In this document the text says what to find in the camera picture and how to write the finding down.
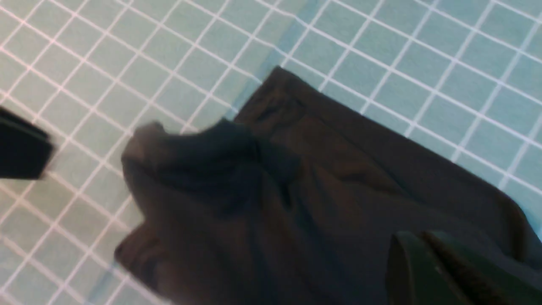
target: folded garment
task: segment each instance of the folded garment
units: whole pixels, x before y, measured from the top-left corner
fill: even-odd
[[[178,304],[385,304],[390,240],[446,232],[542,287],[504,193],[277,68],[235,119],[138,129],[124,175],[145,223],[117,260]]]
[[[0,178],[38,179],[52,152],[43,130],[0,107]]]

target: black cloth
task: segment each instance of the black cloth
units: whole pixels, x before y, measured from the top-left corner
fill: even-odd
[[[47,133],[0,107],[0,178],[38,179],[52,153]]]
[[[542,244],[508,196],[279,68],[235,123],[142,127],[122,162],[146,238],[116,257],[177,303],[385,304],[401,230],[447,232],[542,287]]]

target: black object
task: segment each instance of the black object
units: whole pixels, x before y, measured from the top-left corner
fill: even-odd
[[[540,290],[443,232],[394,234],[386,288],[390,304],[542,304]]]
[[[178,304],[385,304],[398,231],[446,232],[542,287],[513,200],[279,68],[235,123],[144,126],[122,163],[145,223],[115,257]]]
[[[0,107],[0,178],[39,179],[52,152],[43,130]]]

